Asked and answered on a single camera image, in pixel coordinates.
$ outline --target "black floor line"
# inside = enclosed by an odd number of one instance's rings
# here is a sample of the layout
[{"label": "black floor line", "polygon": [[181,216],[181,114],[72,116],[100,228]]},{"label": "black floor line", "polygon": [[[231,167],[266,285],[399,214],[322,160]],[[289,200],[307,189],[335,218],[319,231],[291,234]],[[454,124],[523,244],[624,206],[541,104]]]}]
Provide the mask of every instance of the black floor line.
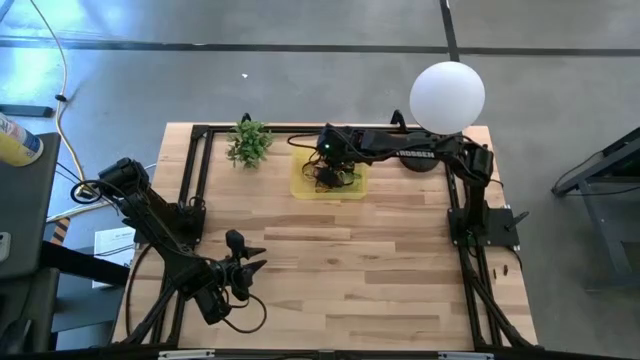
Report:
[{"label": "black floor line", "polygon": [[4,19],[4,16],[7,15],[7,13],[9,12],[9,9],[11,8],[11,5],[13,5],[13,2],[14,0],[4,0],[2,2],[2,5],[0,5],[0,22],[2,22],[2,19]]},{"label": "black floor line", "polygon": [[[380,53],[380,54],[447,54],[456,50],[459,55],[492,56],[587,56],[640,57],[639,49],[571,49],[571,48],[507,48],[507,47],[450,47],[411,45],[292,45],[292,44],[189,44],[155,43],[119,40],[62,40],[70,50],[129,50],[129,51],[229,51],[229,52],[294,52],[294,53]],[[5,48],[55,48],[49,38],[1,38]]]},{"label": "black floor line", "polygon": [[449,59],[451,61],[460,61],[460,52],[458,49],[458,42],[456,41],[456,32],[453,29],[453,19],[451,18],[451,9],[449,9],[449,0],[440,0],[440,13],[442,14],[444,34],[447,38]]}]

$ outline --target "white paper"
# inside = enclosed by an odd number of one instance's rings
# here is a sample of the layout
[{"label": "white paper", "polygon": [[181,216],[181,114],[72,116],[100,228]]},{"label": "white paper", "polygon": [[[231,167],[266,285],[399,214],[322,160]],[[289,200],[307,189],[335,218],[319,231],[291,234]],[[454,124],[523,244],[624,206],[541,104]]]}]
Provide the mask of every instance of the white paper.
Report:
[{"label": "white paper", "polygon": [[[96,258],[107,260],[109,262],[131,267],[131,261],[133,260],[133,237],[136,234],[136,230],[130,227],[123,227],[120,229],[96,231],[93,254],[102,254],[108,251],[122,249],[123,247],[130,246],[130,249],[120,251],[112,255],[95,255]],[[91,287],[102,288],[110,286],[109,284],[93,281]]]}]

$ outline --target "wood plank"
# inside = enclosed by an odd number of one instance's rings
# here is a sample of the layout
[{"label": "wood plank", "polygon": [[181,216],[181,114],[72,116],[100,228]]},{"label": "wood plank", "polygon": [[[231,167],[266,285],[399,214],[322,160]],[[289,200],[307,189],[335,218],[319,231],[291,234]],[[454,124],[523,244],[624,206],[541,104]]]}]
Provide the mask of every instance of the wood plank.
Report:
[{"label": "wood plank", "polygon": [[[192,125],[167,124],[153,187],[169,201],[178,197]],[[491,148],[486,127],[470,127],[465,134]],[[223,258],[229,253],[225,233],[235,228],[248,245],[267,249],[256,258],[268,263],[251,287],[267,306],[265,326],[249,335],[224,323],[208,326],[189,301],[180,346],[471,349],[458,254],[446,222],[450,205],[444,166],[417,174],[390,159],[370,168],[369,192],[361,200],[300,201],[289,191],[291,147],[286,138],[276,135],[268,161],[259,170],[247,171],[226,160],[225,136],[216,135],[205,191],[207,220],[198,247],[202,255]],[[199,164],[198,155],[189,196],[195,192]],[[500,178],[497,167],[493,178]],[[486,197],[491,206],[504,204],[498,184],[487,188]],[[489,270],[497,274],[491,278],[496,301],[523,336],[535,342],[517,260],[494,248],[487,249],[487,260]],[[507,275],[502,272],[504,265],[509,268]],[[132,291],[134,325],[156,299],[163,268],[155,251],[140,267]],[[486,329],[482,305],[479,311]],[[114,341],[125,337],[123,316],[121,308]],[[261,317],[262,310],[253,301],[246,309],[234,309],[229,320],[248,329]]]}]

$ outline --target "spray can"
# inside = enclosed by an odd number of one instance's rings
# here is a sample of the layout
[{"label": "spray can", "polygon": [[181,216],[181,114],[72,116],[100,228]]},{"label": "spray can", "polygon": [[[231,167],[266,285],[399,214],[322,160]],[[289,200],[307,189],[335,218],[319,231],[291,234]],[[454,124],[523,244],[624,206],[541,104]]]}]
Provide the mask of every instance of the spray can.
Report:
[{"label": "spray can", "polygon": [[25,166],[38,160],[44,150],[39,137],[0,113],[0,161]]}]

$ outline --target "green plant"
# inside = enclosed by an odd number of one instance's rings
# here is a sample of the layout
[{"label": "green plant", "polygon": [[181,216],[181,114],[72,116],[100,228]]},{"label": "green plant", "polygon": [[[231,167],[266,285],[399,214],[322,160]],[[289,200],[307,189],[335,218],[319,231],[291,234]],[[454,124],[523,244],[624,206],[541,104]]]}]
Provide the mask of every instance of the green plant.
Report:
[{"label": "green plant", "polygon": [[245,169],[255,169],[261,160],[266,160],[267,149],[273,143],[271,132],[264,130],[264,124],[255,121],[238,121],[233,132],[227,134],[230,142],[227,159],[244,163]]}]

